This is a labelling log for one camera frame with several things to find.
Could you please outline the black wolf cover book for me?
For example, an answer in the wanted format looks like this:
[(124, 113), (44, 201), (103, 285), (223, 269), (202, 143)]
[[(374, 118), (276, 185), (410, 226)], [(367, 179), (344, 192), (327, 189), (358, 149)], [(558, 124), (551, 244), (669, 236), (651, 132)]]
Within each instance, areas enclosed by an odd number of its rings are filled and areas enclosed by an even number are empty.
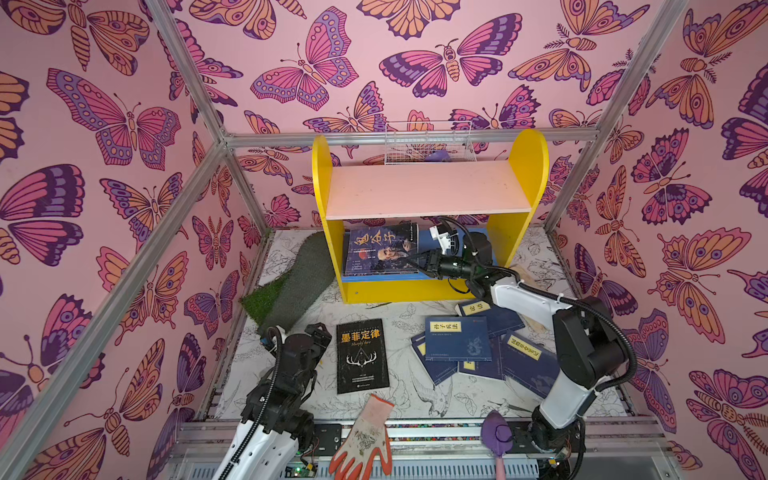
[(342, 279), (361, 282), (394, 280), (396, 277), (412, 280), (422, 277), (422, 274), (403, 258), (379, 260), (377, 252), (377, 249), (355, 246), (352, 242), (352, 231), (346, 231), (342, 255)]

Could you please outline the purple old man cover book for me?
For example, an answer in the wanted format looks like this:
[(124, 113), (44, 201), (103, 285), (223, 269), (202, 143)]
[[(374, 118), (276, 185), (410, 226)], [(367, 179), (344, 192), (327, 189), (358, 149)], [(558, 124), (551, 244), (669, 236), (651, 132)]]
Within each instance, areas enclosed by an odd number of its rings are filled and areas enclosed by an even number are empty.
[(411, 275), (408, 259), (418, 253), (419, 227), (408, 222), (351, 230), (346, 234), (343, 273), (347, 277)]

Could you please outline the black antler cover book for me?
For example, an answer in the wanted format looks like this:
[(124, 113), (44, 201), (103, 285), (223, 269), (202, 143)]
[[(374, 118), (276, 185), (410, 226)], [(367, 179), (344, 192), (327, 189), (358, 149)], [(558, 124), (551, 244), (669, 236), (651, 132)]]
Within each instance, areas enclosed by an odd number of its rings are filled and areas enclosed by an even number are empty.
[(390, 386), (381, 318), (336, 326), (337, 393), (380, 390)]

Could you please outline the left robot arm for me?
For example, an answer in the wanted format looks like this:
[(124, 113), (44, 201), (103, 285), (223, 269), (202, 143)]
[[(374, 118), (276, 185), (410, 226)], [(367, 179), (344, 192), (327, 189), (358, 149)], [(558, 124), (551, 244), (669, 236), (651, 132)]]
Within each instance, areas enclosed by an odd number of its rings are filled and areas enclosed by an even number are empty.
[(260, 343), (275, 363), (247, 395), (216, 479), (276, 479), (297, 453), (316, 444), (314, 415), (302, 408), (332, 335), (322, 323), (284, 334), (271, 326)]

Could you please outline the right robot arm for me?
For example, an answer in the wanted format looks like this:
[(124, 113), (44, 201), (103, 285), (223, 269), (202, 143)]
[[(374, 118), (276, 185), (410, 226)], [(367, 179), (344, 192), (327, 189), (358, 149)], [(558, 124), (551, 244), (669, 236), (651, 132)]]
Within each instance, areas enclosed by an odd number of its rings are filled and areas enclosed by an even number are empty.
[(408, 264), (437, 280), (462, 280), (476, 299), (534, 320), (554, 334), (559, 374), (534, 409), (528, 436), (543, 453), (576, 439), (585, 450), (584, 415), (599, 394), (630, 381), (638, 369), (634, 347), (614, 323), (605, 301), (541, 290), (514, 269), (496, 265), (488, 237), (443, 217), (430, 233), (436, 249), (407, 256)]

